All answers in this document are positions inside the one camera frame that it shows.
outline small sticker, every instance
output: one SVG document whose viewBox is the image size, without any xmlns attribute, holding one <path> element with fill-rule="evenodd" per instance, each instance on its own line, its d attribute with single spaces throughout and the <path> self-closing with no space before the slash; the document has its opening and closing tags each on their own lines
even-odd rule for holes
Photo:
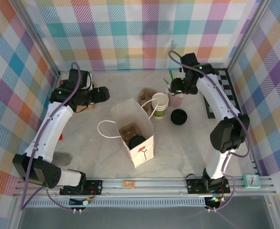
<svg viewBox="0 0 280 229">
<path fill-rule="evenodd" d="M 122 187 L 135 188 L 135 181 L 123 180 Z"/>
</svg>

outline white floor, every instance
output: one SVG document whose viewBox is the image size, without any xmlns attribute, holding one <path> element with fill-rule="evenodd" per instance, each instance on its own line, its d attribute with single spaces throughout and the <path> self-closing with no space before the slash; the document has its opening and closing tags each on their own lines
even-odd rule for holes
<svg viewBox="0 0 280 229">
<path fill-rule="evenodd" d="M 183 73 L 173 72 L 175 77 Z M 164 92 L 166 84 L 162 78 L 170 81 L 168 71 L 107 71 L 93 73 L 97 86 L 106 86 L 110 99 L 96 104 L 95 109 L 73 114 L 63 130 L 63 140 L 59 141 L 55 151 L 66 152 L 72 160 L 65 168 L 75 169 L 94 178 L 123 177 L 184 177 L 189 173 L 201 176 L 203 169 L 211 162 L 215 152 L 209 139 L 216 126 L 215 119 L 208 119 L 201 93 L 186 95 L 180 108 L 185 110 L 188 119 L 182 126 L 171 123 L 172 108 L 166 110 L 161 119 L 152 117 L 155 133 L 155 157 L 134 168 L 128 154 L 119 139 L 108 139 L 97 132 L 97 124 L 102 120 L 111 120 L 110 110 L 116 104 L 129 98 L 137 100 L 138 93 L 144 87 Z M 112 123 L 101 125 L 101 131 L 107 135 L 118 135 Z M 245 154 L 246 144 L 237 150 Z M 254 174 L 250 158 L 232 157 L 226 173 L 233 176 Z"/>
</svg>

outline small clock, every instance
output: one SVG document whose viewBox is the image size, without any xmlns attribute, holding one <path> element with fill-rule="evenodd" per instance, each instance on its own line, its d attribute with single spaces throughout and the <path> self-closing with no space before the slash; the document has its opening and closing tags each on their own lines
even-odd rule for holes
<svg viewBox="0 0 280 229">
<path fill-rule="evenodd" d="M 243 176 L 245 188 L 260 188 L 259 176 L 258 175 L 248 175 Z"/>
</svg>

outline paper bag with red flower drawing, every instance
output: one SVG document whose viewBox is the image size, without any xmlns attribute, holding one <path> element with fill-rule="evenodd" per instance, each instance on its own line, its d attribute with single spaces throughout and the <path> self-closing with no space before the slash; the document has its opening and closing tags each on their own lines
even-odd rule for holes
<svg viewBox="0 0 280 229">
<path fill-rule="evenodd" d="M 146 139 L 143 143 L 133 149 L 128 148 L 128 143 L 123 141 L 125 150 L 131 158 L 135 167 L 143 164 L 154 157 L 154 128 L 145 110 L 134 99 L 129 99 L 111 109 L 111 114 L 117 130 L 129 124 L 136 124 L 141 135 Z"/>
</svg>

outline black lid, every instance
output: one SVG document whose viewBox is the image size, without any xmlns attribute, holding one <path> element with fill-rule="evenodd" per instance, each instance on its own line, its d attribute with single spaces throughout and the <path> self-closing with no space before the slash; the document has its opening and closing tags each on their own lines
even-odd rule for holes
<svg viewBox="0 0 280 229">
<path fill-rule="evenodd" d="M 172 112 L 170 120 L 172 120 L 173 124 L 182 125 L 187 120 L 187 114 L 184 110 L 176 109 Z"/>
<path fill-rule="evenodd" d="M 136 146 L 140 145 L 141 143 L 143 143 L 146 139 L 143 136 L 137 135 L 137 136 L 133 136 L 129 143 L 128 143 L 128 147 L 129 149 L 133 149 Z"/>
</svg>

